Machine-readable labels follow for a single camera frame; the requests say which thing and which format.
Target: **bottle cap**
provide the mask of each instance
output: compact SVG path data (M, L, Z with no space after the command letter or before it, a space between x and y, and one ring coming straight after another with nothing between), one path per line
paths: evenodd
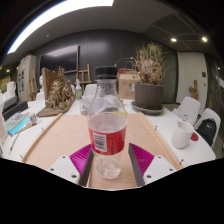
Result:
M101 66L95 68L95 80L117 79L117 68L114 66Z

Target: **floor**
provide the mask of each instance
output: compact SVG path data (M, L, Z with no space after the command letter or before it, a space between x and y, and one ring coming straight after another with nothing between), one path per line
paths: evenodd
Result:
M163 106L166 109L168 109L169 111L172 111L174 108L179 107L178 104L163 104ZM223 140L221 139L221 137L219 135L217 135L216 141L212 147L212 149L216 155L216 159L224 158L224 148L223 148L224 145L223 144L224 144Z

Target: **cardboard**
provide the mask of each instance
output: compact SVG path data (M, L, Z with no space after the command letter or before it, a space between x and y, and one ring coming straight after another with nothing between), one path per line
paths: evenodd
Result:
M119 96L121 99L135 99L135 93L131 91L134 83L141 82L141 78L135 74L120 74L119 78Z

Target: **potted plant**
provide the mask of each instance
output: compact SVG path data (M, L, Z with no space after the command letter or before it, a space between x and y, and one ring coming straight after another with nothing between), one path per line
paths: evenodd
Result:
M135 105L148 110L161 110L163 100L163 78L166 68L162 46L148 44L136 49L135 67L141 83L135 83Z

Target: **white chair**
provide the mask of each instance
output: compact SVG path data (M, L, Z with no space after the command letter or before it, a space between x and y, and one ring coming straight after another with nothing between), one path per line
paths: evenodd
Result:
M96 94L97 84L88 84L85 88L83 96L89 96Z
M42 91L42 92L37 93L36 100L43 100L43 99L45 99L44 92Z
M183 99L180 106L177 108L177 110L180 114L186 115L189 118L189 120L187 121L188 123L190 123L191 125L194 125L198 117L200 105L201 103L199 101L189 96L186 96Z
M213 143L211 145L211 148L212 148L212 146L215 143L216 137L218 135L219 127L220 127L220 123L221 123L221 119L220 119L219 115L215 111L213 111L209 108L206 108L205 111L203 112L203 114L201 115L201 118L195 124L194 130L196 130L199 127L199 125L201 124L201 122L203 120L208 119L208 118L213 118L215 120L215 123L216 123L216 133L215 133L215 136L213 138Z

